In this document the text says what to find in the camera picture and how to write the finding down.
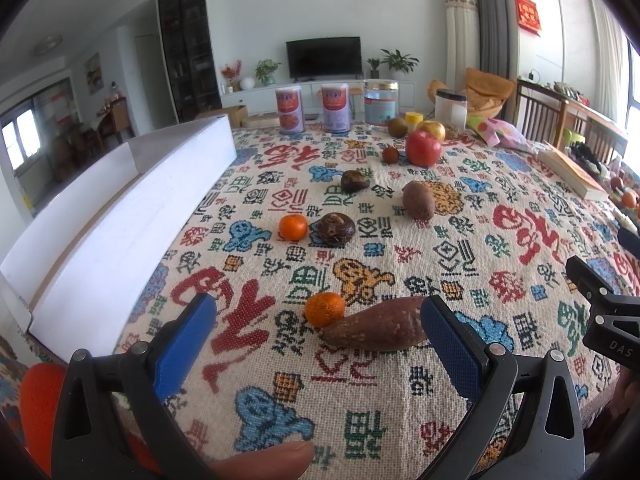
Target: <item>small jar with yellow lid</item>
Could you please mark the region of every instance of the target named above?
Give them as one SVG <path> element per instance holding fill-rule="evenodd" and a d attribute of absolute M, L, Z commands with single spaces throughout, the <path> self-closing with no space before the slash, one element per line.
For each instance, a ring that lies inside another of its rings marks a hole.
<path fill-rule="evenodd" d="M 365 79 L 364 81 L 364 121 L 369 126 L 385 127 L 398 117 L 398 81 L 388 79 Z"/>
<path fill-rule="evenodd" d="M 409 133 L 413 133 L 417 128 L 418 124 L 420 124 L 424 120 L 424 115 L 418 112 L 405 112 L 404 113 L 404 122 L 406 122 L 406 126 L 409 130 Z"/>

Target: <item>white curtain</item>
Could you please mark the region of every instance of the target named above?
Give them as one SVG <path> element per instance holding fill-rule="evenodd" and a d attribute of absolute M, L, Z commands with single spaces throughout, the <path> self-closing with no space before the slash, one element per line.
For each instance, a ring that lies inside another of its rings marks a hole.
<path fill-rule="evenodd" d="M 591 105 L 614 123 L 624 123 L 628 93 L 626 36 L 602 0 L 591 0 L 591 6 L 598 36 L 596 92 Z"/>
<path fill-rule="evenodd" d="M 479 68 L 480 32 L 477 0 L 444 0 L 447 8 L 447 86 L 466 88 L 467 67 Z"/>

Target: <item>human hand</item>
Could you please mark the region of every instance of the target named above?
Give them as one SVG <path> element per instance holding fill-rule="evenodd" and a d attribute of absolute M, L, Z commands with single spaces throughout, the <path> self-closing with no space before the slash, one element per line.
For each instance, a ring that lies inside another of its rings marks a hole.
<path fill-rule="evenodd" d="M 629 368 L 620 367 L 620 376 L 609 405 L 614 418 L 630 410 L 640 399 L 640 375 Z"/>
<path fill-rule="evenodd" d="M 310 442 L 286 442 L 210 464 L 221 480 L 296 480 L 314 458 Z"/>

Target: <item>book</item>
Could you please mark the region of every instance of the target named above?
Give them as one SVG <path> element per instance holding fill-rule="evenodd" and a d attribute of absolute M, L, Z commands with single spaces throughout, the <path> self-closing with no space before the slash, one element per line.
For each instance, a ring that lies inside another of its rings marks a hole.
<path fill-rule="evenodd" d="M 540 150 L 538 153 L 540 162 L 562 178 L 580 198 L 602 202 L 609 197 L 603 187 L 567 155 L 548 142 L 546 146 L 548 150 Z"/>

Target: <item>snack package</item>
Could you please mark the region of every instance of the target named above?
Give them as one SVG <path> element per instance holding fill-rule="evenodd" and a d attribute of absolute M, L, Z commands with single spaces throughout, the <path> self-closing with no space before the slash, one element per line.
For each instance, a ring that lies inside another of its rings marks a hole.
<path fill-rule="evenodd" d="M 501 144 L 512 150 L 520 150 L 533 155 L 538 154 L 538 150 L 533 144 L 525 139 L 513 124 L 509 124 L 507 121 L 469 116 L 466 118 L 466 124 L 482 137 L 490 148 Z"/>

